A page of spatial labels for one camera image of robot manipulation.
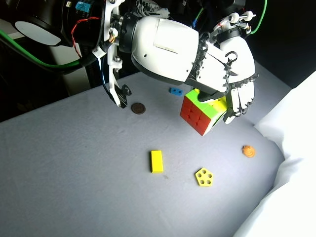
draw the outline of orange round object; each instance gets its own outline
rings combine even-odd
[[[249,158],[252,158],[256,155],[255,149],[251,146],[243,146],[242,153]]]

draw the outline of white cloth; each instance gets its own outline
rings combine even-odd
[[[234,237],[316,237],[316,72],[255,127],[284,154],[274,187]]]

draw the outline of blue block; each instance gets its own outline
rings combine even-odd
[[[183,90],[180,90],[180,89],[178,89],[178,88],[175,88],[175,87],[172,87],[172,88],[170,88],[170,93],[171,94],[174,94],[174,95],[182,95],[182,93],[183,93]]]

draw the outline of yellow block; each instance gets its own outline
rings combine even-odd
[[[212,186],[213,184],[213,173],[204,167],[196,173],[196,178],[200,186]]]
[[[161,151],[152,151],[152,173],[163,173]]]

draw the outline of gray table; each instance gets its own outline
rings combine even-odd
[[[183,97],[135,74],[117,108],[102,87],[0,124],[1,237],[229,237],[268,192],[283,157],[253,124],[289,88],[257,65],[246,116],[201,137],[180,117]],[[180,88],[188,91],[187,86]],[[246,158],[241,147],[256,148]],[[164,173],[150,172],[162,150]],[[197,185],[201,167],[212,187]]]

